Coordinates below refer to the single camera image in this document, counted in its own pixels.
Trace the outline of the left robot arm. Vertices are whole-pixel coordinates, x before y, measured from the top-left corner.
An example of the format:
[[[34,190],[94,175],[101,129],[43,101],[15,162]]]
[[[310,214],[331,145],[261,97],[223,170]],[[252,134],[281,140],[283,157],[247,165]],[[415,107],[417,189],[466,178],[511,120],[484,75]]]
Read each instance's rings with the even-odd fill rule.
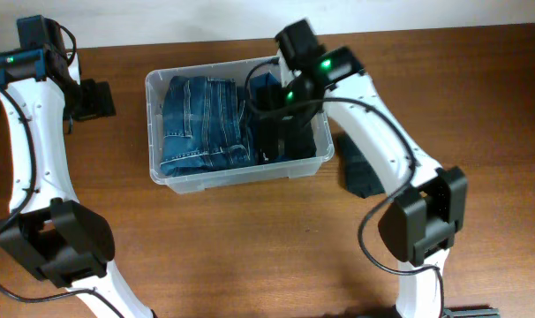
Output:
[[[152,317],[115,262],[112,230],[73,189],[64,122],[115,115],[109,84],[80,77],[79,60],[53,44],[0,54],[13,184],[0,247],[38,281],[78,297],[97,317]]]

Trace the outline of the blue shirt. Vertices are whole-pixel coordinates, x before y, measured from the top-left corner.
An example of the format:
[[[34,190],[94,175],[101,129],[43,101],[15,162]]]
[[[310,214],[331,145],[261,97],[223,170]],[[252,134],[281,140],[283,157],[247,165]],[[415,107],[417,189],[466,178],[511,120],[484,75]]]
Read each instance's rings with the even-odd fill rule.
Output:
[[[265,72],[250,80],[252,100],[259,109],[273,110],[273,96],[277,96],[281,84],[271,72]],[[253,114],[249,124],[258,164],[290,161],[286,152],[289,121],[280,118],[261,117]]]

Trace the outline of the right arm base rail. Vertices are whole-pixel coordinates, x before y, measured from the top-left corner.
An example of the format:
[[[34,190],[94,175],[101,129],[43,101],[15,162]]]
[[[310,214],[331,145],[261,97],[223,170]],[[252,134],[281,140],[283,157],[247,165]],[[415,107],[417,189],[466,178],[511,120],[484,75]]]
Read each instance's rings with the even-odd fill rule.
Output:
[[[501,314],[496,308],[459,308],[443,311],[443,318],[501,318]]]

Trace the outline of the black garment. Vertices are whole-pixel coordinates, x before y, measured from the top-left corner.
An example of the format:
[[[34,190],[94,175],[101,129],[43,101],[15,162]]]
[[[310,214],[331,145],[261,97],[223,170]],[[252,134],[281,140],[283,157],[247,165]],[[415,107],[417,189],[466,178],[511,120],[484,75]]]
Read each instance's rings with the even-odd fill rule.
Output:
[[[363,199],[385,193],[377,174],[353,140],[345,133],[336,140],[343,159],[346,190]]]
[[[279,110],[285,106],[283,92],[276,84],[255,88],[252,98],[259,110]],[[316,155],[313,129],[302,114],[283,117],[254,115],[251,129],[259,164],[300,160]]]

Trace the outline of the dark blue jeans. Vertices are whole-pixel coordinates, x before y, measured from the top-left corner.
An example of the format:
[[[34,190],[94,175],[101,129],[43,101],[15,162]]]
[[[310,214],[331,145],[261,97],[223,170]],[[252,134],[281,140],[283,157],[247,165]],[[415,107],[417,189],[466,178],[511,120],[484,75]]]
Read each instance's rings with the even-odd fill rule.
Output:
[[[180,177],[255,165],[249,123],[235,80],[173,77],[162,105],[161,173]]]

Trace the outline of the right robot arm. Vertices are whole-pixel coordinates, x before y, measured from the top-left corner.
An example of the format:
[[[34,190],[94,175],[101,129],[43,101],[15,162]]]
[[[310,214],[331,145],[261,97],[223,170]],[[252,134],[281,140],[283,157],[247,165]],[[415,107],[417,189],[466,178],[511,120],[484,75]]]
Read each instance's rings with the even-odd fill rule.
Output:
[[[445,303],[443,269],[463,228],[468,181],[444,169],[408,135],[352,52],[286,49],[277,56],[292,110],[314,106],[339,124],[368,161],[386,198],[367,212],[358,243],[377,268],[398,276],[396,317],[458,317]]]

